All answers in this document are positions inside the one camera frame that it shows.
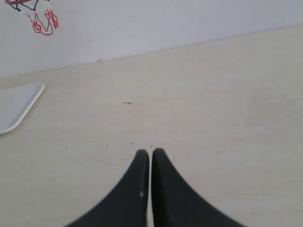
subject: hoop rim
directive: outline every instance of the hoop rim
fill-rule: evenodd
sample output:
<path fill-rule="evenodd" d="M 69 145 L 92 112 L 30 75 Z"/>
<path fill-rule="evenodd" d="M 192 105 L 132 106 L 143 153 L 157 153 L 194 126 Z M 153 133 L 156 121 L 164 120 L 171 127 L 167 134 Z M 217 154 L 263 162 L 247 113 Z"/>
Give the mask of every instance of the hoop rim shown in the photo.
<path fill-rule="evenodd" d="M 17 0 L 17 1 L 5 0 L 5 3 L 9 4 L 9 5 L 17 5 L 17 4 L 22 4 L 22 3 L 25 3 L 25 2 L 28 2 L 28 1 L 31 1 L 31 0 Z"/>

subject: white wall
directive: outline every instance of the white wall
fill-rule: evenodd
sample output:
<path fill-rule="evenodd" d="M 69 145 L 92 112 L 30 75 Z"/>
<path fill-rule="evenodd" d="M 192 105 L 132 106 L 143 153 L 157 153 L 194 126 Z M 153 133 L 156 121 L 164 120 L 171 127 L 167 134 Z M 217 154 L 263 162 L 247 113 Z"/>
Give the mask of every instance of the white wall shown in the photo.
<path fill-rule="evenodd" d="M 0 78 L 303 23 L 303 0 L 51 0 L 60 27 L 35 34 L 0 2 Z"/>

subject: basketball net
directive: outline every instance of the basketball net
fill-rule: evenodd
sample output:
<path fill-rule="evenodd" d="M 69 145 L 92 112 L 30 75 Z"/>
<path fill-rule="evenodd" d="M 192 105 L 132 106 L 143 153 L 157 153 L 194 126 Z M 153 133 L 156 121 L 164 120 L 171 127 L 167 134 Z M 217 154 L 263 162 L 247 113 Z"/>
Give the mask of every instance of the basketball net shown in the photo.
<path fill-rule="evenodd" d="M 59 26 L 58 18 L 53 13 L 49 0 L 5 0 L 13 9 L 24 13 L 32 22 L 34 32 L 43 35 L 52 35 Z"/>

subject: light wood surface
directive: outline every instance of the light wood surface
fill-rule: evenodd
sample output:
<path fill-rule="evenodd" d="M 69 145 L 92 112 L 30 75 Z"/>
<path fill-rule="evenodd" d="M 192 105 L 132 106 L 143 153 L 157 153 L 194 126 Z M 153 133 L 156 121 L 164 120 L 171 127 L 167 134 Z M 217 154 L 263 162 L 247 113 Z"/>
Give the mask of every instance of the light wood surface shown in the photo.
<path fill-rule="evenodd" d="M 0 89 L 46 87 L 0 136 L 0 226 L 66 225 L 106 196 L 137 149 L 161 147 L 239 222 L 301 227 L 302 40 L 297 26 L 0 79 Z"/>

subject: white plastic tray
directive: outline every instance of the white plastic tray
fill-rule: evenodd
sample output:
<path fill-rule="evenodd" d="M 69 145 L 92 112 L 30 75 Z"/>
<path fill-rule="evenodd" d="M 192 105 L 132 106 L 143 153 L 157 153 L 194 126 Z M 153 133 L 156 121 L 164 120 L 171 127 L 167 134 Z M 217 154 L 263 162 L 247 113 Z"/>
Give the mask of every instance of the white plastic tray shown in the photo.
<path fill-rule="evenodd" d="M 0 90 L 0 135 L 20 124 L 44 88 L 44 84 L 32 84 Z"/>

